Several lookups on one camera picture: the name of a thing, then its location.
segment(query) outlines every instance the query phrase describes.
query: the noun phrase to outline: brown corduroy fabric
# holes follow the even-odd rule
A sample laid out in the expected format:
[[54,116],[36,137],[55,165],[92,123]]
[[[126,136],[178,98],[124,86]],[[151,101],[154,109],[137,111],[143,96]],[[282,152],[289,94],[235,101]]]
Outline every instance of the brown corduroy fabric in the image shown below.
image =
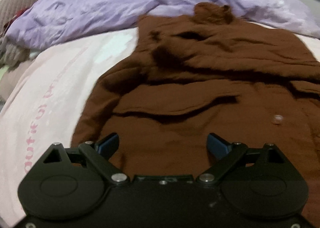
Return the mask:
[[303,214],[320,226],[320,63],[305,45],[209,3],[138,26],[136,50],[99,78],[72,146],[117,132],[110,161],[128,175],[197,176],[210,166],[210,132],[272,142],[307,180]]

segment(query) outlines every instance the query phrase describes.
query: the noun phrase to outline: metal screw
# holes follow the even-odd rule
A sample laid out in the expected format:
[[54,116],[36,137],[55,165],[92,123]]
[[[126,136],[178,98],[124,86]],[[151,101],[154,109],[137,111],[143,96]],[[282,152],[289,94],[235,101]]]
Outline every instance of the metal screw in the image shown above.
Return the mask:
[[26,228],[36,228],[36,226],[33,223],[27,223]]
[[209,173],[204,173],[204,174],[201,174],[199,176],[199,179],[202,181],[202,182],[211,182],[214,180],[214,175],[212,174],[209,174]]
[[111,179],[115,182],[123,182],[127,179],[127,175],[123,173],[117,173],[117,174],[113,174],[111,176]]

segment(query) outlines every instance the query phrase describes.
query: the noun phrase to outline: white bedsheet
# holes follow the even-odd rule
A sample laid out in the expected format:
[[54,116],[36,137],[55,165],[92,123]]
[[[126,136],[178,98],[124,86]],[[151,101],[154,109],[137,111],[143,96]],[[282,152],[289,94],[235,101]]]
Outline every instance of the white bedsheet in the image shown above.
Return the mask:
[[[320,40],[298,37],[320,61]],[[135,28],[54,46],[22,76],[0,113],[0,216],[10,226],[25,216],[17,188],[26,172],[53,142],[70,146],[96,80],[133,52],[137,38]]]

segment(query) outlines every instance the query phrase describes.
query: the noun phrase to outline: bed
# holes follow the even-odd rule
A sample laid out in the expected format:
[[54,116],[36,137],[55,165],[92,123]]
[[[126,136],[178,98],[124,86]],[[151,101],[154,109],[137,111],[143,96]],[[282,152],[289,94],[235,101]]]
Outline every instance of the bed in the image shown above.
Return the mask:
[[[21,17],[20,23],[17,20],[8,31],[9,37],[15,39],[16,44],[44,50],[19,78],[0,112],[0,201],[5,202],[5,206],[2,204],[0,207],[0,216],[9,226],[13,226],[25,215],[17,197],[17,187],[22,178],[50,144],[61,142],[64,147],[70,146],[78,120],[98,78],[135,50],[139,39],[135,23],[139,15],[149,13],[174,17],[190,14],[193,12],[190,7],[193,8],[195,3],[202,1],[231,5],[238,7],[234,11],[238,12],[237,16],[259,21],[263,23],[260,24],[263,27],[285,28],[295,32],[314,58],[320,61],[319,27],[310,19],[308,8],[299,6],[300,3],[293,0],[263,0],[268,5],[261,9],[257,8],[257,3],[253,3],[246,7],[249,11],[245,15],[241,15],[244,11],[241,9],[241,0],[160,0],[160,4],[144,0],[124,13],[118,12],[117,16],[103,20],[103,23],[96,18],[106,14],[103,10],[106,3],[114,5],[108,6],[111,14],[116,13],[116,8],[123,7],[119,4],[122,0],[99,0],[98,5],[90,2],[88,6],[95,10],[82,9],[79,12],[78,6],[70,4],[73,1],[40,0]],[[57,2],[63,3],[65,8],[59,10],[60,6],[56,6],[59,14],[62,14],[62,10],[71,11],[73,19],[69,19],[66,12],[58,24],[54,20],[57,14],[50,18],[41,17],[39,10],[49,12],[48,7]],[[283,14],[286,9],[290,9],[292,13],[283,23],[279,14]],[[30,18],[35,18],[35,14],[38,21],[42,21],[36,30],[21,27],[26,25],[26,21],[30,23],[28,25],[33,25],[36,20]],[[79,24],[81,18],[86,23],[80,23],[77,30],[74,30],[72,23]],[[316,168],[314,177],[313,191],[319,187],[320,174],[316,172]],[[314,224],[320,223],[319,215],[315,212],[318,206],[319,194],[313,194],[303,212]]]

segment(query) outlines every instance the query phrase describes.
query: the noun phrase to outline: jacket button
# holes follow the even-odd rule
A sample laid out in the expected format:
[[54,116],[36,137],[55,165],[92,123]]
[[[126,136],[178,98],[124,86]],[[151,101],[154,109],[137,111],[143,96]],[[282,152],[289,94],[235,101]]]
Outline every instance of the jacket button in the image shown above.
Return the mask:
[[281,115],[274,115],[273,116],[273,120],[272,120],[273,124],[279,125],[282,123],[282,121],[283,121],[283,116],[281,116]]

